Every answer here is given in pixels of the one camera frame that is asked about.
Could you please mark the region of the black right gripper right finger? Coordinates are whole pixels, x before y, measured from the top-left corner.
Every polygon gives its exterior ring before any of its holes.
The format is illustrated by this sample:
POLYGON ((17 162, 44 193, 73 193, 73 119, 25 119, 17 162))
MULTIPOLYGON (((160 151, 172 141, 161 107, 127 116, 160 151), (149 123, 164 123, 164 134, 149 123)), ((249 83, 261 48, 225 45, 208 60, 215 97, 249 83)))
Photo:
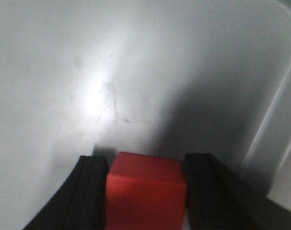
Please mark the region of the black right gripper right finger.
POLYGON ((210 153, 187 153, 192 230, 291 230, 291 212, 254 191, 210 153))

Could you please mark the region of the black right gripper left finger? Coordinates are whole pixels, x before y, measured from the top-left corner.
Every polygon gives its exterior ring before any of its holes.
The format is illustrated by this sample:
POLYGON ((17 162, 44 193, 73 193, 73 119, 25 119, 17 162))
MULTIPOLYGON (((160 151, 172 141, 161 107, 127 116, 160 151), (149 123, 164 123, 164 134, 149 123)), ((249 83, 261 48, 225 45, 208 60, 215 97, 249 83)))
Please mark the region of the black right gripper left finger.
POLYGON ((105 156, 80 156, 51 199, 26 230, 103 230, 109 166, 105 156))

